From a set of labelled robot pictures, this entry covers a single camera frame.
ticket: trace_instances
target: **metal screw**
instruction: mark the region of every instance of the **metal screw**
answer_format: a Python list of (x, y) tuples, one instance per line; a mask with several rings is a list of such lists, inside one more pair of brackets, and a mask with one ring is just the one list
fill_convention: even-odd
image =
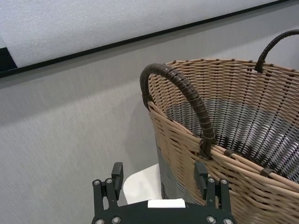
[(229, 218), (226, 218), (223, 220), (224, 224), (234, 224), (234, 222), (232, 220), (230, 220)]
[(105, 221), (103, 219), (98, 219), (95, 224), (104, 224)]
[(212, 223), (212, 224), (216, 223), (216, 219), (213, 216), (208, 216), (206, 219), (209, 223)]
[(111, 222), (112, 222), (113, 224), (118, 224), (118, 223), (121, 222), (121, 218), (119, 218), (118, 216), (116, 216), (116, 217), (114, 217), (114, 218), (111, 220)]

